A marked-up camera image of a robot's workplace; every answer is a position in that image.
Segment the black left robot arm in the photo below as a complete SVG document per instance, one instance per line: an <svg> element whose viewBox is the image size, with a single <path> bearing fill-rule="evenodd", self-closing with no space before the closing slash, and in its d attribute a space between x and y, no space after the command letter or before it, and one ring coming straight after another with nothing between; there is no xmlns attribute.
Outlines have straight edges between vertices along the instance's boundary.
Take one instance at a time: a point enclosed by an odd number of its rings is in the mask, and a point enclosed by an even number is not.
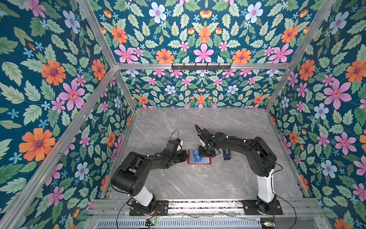
<svg viewBox="0 0 366 229"><path fill-rule="evenodd" d="M150 207L153 205L154 194L145 186L150 171L168 169L187 159L186 150L172 152L164 149L160 153L149 156L131 152L112 173L110 183L118 191L127 193L141 206Z"/></svg>

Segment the red leather card holder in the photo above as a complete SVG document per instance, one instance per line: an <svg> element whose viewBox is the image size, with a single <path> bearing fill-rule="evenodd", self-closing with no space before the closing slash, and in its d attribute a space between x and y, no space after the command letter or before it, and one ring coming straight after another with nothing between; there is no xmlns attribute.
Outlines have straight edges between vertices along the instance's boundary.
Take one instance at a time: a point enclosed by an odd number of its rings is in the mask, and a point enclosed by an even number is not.
<svg viewBox="0 0 366 229"><path fill-rule="evenodd" d="M187 164L189 165L211 165L210 157L201 157L198 149L190 149L188 152Z"/></svg>

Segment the blue VIP card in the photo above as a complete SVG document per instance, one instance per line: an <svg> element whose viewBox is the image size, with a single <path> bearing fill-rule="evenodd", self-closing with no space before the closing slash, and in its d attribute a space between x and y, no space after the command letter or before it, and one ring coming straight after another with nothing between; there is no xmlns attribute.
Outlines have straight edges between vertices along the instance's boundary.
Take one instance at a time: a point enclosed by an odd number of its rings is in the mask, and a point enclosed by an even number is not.
<svg viewBox="0 0 366 229"><path fill-rule="evenodd" d="M190 151L190 163L199 164L202 163L203 159L200 157L198 150L191 150Z"/></svg>

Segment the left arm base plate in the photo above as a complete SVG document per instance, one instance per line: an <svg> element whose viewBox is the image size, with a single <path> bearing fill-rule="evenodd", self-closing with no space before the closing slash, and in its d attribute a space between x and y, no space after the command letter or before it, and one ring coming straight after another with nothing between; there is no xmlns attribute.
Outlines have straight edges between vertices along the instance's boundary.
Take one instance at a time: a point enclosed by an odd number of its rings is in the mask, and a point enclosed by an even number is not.
<svg viewBox="0 0 366 229"><path fill-rule="evenodd" d="M153 200L147 207L134 201L130 208L129 216L167 216L169 201Z"/></svg>

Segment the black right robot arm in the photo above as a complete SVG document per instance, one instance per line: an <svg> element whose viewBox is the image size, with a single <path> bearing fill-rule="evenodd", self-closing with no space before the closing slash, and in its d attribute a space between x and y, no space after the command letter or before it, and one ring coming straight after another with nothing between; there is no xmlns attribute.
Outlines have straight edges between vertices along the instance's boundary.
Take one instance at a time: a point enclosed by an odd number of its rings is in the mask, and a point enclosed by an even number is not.
<svg viewBox="0 0 366 229"><path fill-rule="evenodd" d="M257 176L259 204L269 206L276 201L273 174L277 157L266 142L260 138L243 139L221 132L215 134L195 125L201 146L198 148L200 157L215 157L216 151L233 151L246 157L251 171Z"/></svg>

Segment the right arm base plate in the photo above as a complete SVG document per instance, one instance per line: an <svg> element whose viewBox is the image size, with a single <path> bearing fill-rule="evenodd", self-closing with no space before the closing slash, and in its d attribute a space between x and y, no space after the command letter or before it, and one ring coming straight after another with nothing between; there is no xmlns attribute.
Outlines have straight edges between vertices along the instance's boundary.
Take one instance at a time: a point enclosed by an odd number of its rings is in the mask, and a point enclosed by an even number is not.
<svg viewBox="0 0 366 229"><path fill-rule="evenodd" d="M270 203L258 200L241 200L245 215L283 215L280 202L274 198Z"/></svg>

